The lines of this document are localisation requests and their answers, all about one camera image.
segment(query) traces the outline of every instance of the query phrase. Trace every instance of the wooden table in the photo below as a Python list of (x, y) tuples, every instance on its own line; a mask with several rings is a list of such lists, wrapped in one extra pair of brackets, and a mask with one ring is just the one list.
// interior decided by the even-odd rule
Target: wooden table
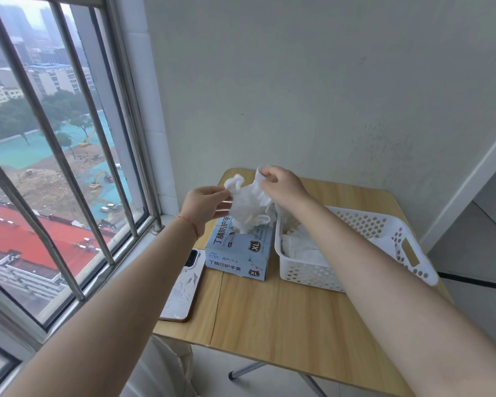
[[(220, 184), (236, 173), (245, 184), (255, 175), (232, 168)], [(391, 214), (407, 222), (386, 191), (301, 180), (324, 205)], [(208, 223), (195, 248), (204, 249), (214, 225)], [(441, 280), (435, 288), (451, 301)], [(413, 396), (347, 295), (282, 280), (274, 250), (266, 281), (206, 268), (196, 298), (188, 322), (158, 321), (154, 333), (356, 387)]]

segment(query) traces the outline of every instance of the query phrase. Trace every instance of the bracelet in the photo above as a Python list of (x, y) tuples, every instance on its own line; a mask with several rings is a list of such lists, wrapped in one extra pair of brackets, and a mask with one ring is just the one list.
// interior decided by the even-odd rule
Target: bracelet
[(198, 226), (195, 223), (193, 223), (191, 220), (189, 220), (187, 217), (185, 217), (185, 216), (178, 215), (177, 217), (175, 217), (175, 219), (178, 218), (178, 217), (181, 217), (183, 219), (186, 219), (193, 226), (193, 230), (195, 231), (195, 234), (197, 235), (197, 240), (198, 240), (200, 238), (200, 233), (198, 232)]

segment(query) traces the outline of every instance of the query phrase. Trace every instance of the left arm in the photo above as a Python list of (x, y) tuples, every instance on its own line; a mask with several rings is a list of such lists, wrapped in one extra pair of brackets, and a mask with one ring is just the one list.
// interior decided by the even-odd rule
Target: left arm
[[(204, 233), (224, 217), (230, 193), (190, 191), (181, 215)], [(197, 236), (173, 220), (142, 254), (105, 285), (44, 345), (6, 389), (5, 396), (118, 396), (145, 348)]]

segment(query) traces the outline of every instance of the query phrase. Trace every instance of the box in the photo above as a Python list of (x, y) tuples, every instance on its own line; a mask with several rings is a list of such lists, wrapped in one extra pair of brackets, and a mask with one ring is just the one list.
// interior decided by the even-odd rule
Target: box
[(206, 243), (206, 266), (264, 281), (273, 228), (266, 224), (249, 234), (238, 234), (232, 220), (226, 216), (217, 221)]

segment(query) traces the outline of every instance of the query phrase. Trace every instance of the forearm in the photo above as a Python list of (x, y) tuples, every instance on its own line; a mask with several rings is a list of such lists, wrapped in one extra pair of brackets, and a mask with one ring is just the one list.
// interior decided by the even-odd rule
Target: forearm
[(174, 220), (48, 340), (5, 395), (119, 395), (196, 239), (190, 223)]
[(293, 213), (417, 395), (496, 395), (496, 346), (477, 327), (318, 202)]

